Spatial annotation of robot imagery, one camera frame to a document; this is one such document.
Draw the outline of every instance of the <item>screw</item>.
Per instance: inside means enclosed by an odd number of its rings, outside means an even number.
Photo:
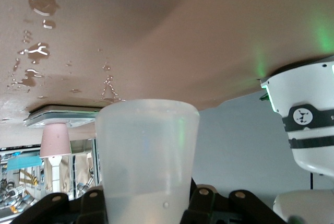
[[[199,190],[199,193],[200,193],[201,195],[208,195],[208,194],[209,194],[209,191],[208,191],[206,188],[202,188],[202,189]]]
[[[52,201],[53,202],[56,202],[56,201],[58,201],[58,200],[60,200],[62,197],[60,196],[60,195],[57,195],[57,196],[54,196],[53,198],[52,198]]]
[[[94,197],[96,197],[97,195],[98,195],[97,192],[93,192],[93,193],[91,193],[91,194],[89,195],[89,197],[94,198]]]
[[[240,192],[240,191],[236,192],[235,196],[240,198],[240,199],[244,199],[246,197],[246,195],[243,192]]]

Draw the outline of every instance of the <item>round logo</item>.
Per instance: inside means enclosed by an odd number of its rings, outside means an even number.
[[[313,115],[309,109],[298,108],[293,113],[293,119],[299,125],[307,125],[312,121]]]

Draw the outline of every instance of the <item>transparent container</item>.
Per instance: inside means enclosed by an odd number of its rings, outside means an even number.
[[[119,102],[96,118],[110,224],[177,224],[189,205],[199,113],[190,104]]]

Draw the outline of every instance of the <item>pink lampshade-shaped object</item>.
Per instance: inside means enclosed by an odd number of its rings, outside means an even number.
[[[44,127],[40,157],[70,155],[67,125],[64,123],[49,124]]]

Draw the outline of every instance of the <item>gray wall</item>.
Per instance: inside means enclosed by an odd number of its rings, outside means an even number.
[[[223,196],[237,189],[256,194],[272,207],[283,192],[310,187],[310,173],[295,162],[281,116],[264,91],[227,101],[200,112],[193,169],[197,184],[210,184]],[[314,175],[314,188],[333,188]]]

